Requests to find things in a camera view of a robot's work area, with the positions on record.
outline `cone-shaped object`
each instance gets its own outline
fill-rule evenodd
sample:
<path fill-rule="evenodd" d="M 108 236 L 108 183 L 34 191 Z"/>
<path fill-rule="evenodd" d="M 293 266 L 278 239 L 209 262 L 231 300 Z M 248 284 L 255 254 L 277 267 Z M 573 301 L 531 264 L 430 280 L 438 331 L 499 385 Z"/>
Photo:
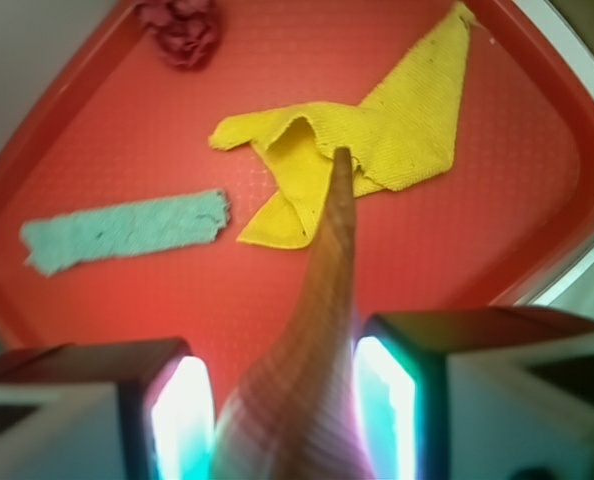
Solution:
<path fill-rule="evenodd" d="M 241 378 L 217 425 L 214 479 L 367 479 L 352 392 L 355 204 L 348 149 L 286 330 Z"/>

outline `yellow towel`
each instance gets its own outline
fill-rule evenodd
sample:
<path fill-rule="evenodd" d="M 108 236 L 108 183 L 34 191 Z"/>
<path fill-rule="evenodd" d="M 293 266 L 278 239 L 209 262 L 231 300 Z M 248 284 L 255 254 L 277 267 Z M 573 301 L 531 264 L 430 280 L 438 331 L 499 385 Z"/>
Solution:
<path fill-rule="evenodd" d="M 359 106 L 316 102 L 223 120 L 210 145 L 229 150 L 250 142 L 279 188 L 238 241 L 310 244 L 338 147 L 352 152 L 355 197 L 402 190 L 449 170 L 474 21 L 456 3 Z"/>

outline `textured fabric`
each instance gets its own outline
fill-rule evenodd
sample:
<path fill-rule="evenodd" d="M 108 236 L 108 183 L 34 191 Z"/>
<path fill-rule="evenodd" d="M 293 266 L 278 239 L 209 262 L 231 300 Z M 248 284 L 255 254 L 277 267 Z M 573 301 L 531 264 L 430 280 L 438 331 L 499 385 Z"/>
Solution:
<path fill-rule="evenodd" d="M 355 205 L 340 150 L 291 321 L 238 382 L 217 422 L 211 478 L 368 479 L 354 412 Z"/>
<path fill-rule="evenodd" d="M 358 107 L 317 102 L 223 120 L 210 145 L 228 150 L 250 142 L 279 188 L 238 240 L 307 246 L 337 147 L 352 151 L 356 197 L 402 190 L 449 170 L 472 22 L 466 6 L 455 4 Z"/>
<path fill-rule="evenodd" d="M 224 192 L 126 203 L 27 222 L 27 262 L 52 275 L 76 263 L 209 243 L 228 222 Z"/>

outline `red tray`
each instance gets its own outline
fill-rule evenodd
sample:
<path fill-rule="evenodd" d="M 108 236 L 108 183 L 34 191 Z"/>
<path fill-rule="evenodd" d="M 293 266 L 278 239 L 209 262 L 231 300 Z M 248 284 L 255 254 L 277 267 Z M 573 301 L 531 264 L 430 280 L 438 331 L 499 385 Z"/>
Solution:
<path fill-rule="evenodd" d="M 221 0 L 209 65 L 164 65 L 120 2 L 0 155 L 0 334 L 10 346 L 181 335 L 220 405 L 283 328 L 307 250 L 235 243 L 273 193 L 248 147 L 212 151 L 226 116 L 358 103 L 448 12 L 447 0 Z M 358 201 L 356 296 L 376 310 L 511 303 L 594 228 L 594 104 L 509 0 L 474 28 L 454 168 Z M 222 187 L 215 244 L 77 266 L 24 265 L 24 221 Z"/>

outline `dark red cloth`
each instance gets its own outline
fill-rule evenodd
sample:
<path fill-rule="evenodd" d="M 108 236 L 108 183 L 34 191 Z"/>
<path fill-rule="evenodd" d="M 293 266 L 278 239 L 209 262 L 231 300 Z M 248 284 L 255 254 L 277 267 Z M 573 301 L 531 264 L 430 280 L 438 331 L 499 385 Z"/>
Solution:
<path fill-rule="evenodd" d="M 174 67 L 197 65 L 219 39 L 213 0 L 135 0 L 135 11 Z"/>

